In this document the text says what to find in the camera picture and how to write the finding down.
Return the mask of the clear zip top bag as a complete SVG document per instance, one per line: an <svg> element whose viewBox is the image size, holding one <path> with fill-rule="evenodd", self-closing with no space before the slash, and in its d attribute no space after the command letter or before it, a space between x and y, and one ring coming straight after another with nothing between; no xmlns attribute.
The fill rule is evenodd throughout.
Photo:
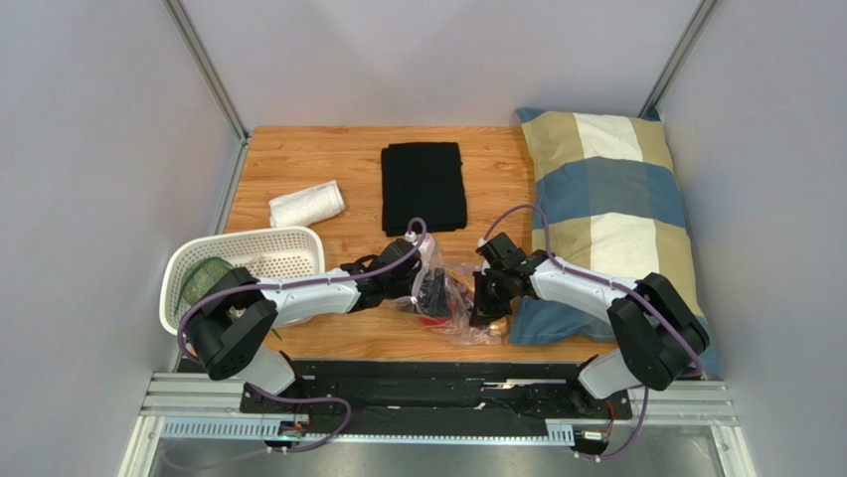
<svg viewBox="0 0 847 477"><path fill-rule="evenodd" d="M504 342L508 324L500 319L473 326L475 285L473 273L480 267L471 262L450 263L432 235L423 239L421 265L412 282L411 294L390 301L398 312L411 317L422 330L453 346L494 346Z"/></svg>

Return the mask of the red fake tomato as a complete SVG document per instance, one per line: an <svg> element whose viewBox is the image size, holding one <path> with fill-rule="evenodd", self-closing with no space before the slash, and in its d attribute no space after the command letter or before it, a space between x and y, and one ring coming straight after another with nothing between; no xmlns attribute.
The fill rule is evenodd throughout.
<svg viewBox="0 0 847 477"><path fill-rule="evenodd" d="M427 329L444 329L451 325L452 319L449 317L421 316L419 321Z"/></svg>

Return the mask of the orange fake carrot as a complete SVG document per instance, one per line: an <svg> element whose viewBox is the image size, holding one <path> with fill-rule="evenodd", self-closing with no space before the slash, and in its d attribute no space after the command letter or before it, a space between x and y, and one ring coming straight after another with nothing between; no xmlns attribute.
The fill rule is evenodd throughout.
<svg viewBox="0 0 847 477"><path fill-rule="evenodd" d="M501 318L494 322L491 322L487 326L487 332L496 337L507 337L509 333L509 320L507 318Z"/></svg>

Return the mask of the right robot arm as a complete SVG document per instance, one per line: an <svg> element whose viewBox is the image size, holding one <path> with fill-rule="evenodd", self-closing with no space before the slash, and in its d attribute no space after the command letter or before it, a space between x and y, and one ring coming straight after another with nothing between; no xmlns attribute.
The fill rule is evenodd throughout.
<svg viewBox="0 0 847 477"><path fill-rule="evenodd" d="M709 333L665 276L604 275L543 249L527 253L505 234L481 240L476 252L483 267L474 274L474 319L499 319L513 300L533 298L610 325L617 348L580 366L581 394L603 399L638 386L664 391L684 375L701 373Z"/></svg>

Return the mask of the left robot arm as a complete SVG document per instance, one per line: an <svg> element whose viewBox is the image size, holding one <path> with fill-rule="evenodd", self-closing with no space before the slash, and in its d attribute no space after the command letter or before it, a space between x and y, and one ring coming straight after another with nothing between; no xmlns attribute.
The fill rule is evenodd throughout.
<svg viewBox="0 0 847 477"><path fill-rule="evenodd" d="M431 235L399 238L379 255L300 279L255 277L244 267L204 270L202 293L179 321L179 346L213 381L237 377L280 396L295 371L264 345L271 330L411 299L435 245Z"/></svg>

